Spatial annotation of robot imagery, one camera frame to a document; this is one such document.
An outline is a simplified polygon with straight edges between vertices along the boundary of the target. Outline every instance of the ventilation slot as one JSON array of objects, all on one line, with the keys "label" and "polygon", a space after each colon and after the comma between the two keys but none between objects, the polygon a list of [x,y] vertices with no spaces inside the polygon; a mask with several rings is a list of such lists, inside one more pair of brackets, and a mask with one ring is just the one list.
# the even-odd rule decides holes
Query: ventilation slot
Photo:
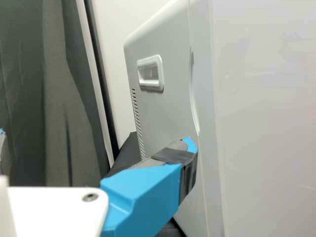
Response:
[{"label": "ventilation slot", "polygon": [[134,118],[135,118],[135,126],[136,126],[137,137],[138,137],[139,151],[140,151],[141,158],[144,160],[146,159],[146,152],[145,152],[145,146],[144,146],[144,141],[143,141],[142,124],[141,124],[141,118],[139,116],[138,101],[137,101],[135,89],[131,89],[131,96],[132,96],[132,105],[133,105]]}]

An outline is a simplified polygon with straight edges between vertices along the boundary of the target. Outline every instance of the grey plastic panel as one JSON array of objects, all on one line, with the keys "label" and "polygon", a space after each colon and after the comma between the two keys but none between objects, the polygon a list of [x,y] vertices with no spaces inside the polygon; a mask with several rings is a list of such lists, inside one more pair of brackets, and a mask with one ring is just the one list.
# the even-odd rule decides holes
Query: grey plastic panel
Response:
[{"label": "grey plastic panel", "polygon": [[[190,33],[186,1],[171,1],[127,39],[124,46],[129,85],[135,89],[146,157],[179,137],[198,136],[190,102]],[[162,92],[141,90],[137,61],[159,55],[163,62]],[[197,181],[175,219],[189,237],[207,236],[201,166]]]}]

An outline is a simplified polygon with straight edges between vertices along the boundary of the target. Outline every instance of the recessed handle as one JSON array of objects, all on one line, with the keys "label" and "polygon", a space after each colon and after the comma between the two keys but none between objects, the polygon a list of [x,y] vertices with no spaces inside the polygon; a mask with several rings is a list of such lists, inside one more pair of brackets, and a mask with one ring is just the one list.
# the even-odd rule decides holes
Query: recessed handle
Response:
[{"label": "recessed handle", "polygon": [[137,72],[141,89],[163,91],[163,68],[159,55],[137,60]]}]

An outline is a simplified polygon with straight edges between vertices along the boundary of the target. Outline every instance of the white appliance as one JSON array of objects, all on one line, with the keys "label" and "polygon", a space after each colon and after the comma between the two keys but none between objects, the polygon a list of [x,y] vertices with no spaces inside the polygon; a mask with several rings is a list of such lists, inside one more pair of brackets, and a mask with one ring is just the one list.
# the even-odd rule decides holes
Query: white appliance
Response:
[{"label": "white appliance", "polygon": [[189,237],[316,236],[316,1],[171,0],[124,46],[143,159],[189,135]]}]

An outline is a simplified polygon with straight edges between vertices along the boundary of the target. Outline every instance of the white metal plate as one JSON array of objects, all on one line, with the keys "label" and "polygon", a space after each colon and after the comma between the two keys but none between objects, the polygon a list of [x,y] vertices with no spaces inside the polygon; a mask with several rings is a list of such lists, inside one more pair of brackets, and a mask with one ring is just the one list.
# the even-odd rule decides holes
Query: white metal plate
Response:
[{"label": "white metal plate", "polygon": [[[83,201],[96,194],[94,201]],[[18,237],[98,237],[108,196],[96,188],[8,188]]]}]

